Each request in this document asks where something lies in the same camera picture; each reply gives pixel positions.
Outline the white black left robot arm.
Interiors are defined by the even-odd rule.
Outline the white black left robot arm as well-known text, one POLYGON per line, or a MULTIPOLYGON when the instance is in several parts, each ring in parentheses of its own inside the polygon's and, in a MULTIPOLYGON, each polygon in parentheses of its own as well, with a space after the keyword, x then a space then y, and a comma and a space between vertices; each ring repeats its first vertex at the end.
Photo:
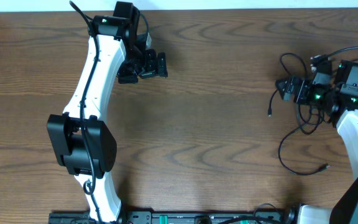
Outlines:
POLYGON ((106 124, 115 83, 167 77, 164 53, 151 47, 148 32, 138 33, 144 15, 119 1, 110 16, 85 16, 88 54, 76 90, 61 114, 52 114, 47 132, 55 157, 81 185, 87 212, 51 213, 50 223, 125 223, 126 214, 114 188, 112 168, 117 142, 106 124))

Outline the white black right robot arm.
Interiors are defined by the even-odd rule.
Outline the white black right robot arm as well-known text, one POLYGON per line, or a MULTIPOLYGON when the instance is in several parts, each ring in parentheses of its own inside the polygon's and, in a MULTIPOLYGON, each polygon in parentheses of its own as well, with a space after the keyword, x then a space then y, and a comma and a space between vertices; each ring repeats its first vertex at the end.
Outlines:
POLYGON ((353 184, 333 208, 301 205, 288 212, 285 223, 358 223, 358 62, 343 60, 332 71, 331 61, 314 62, 314 78, 290 76, 275 82, 284 101, 293 99, 328 116, 346 147, 353 184))

